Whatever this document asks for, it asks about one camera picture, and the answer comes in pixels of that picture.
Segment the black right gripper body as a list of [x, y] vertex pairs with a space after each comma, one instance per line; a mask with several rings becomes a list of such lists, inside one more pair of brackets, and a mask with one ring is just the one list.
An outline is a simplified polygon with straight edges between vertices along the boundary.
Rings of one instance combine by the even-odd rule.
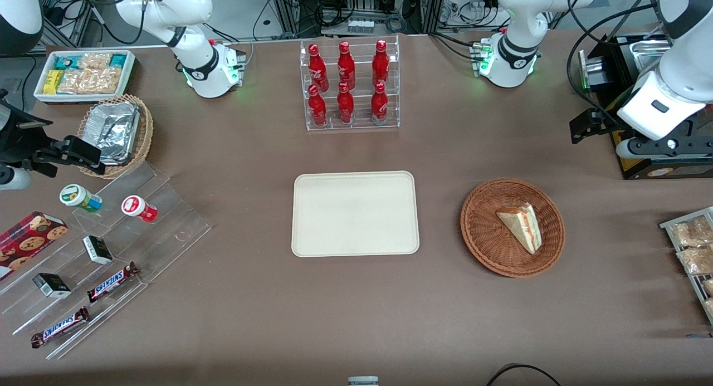
[[5, 100], [7, 94], [7, 91], [1, 92], [1, 161], [11, 165], [32, 158], [37, 150], [51, 144], [44, 127], [52, 125], [53, 121], [16, 108]]

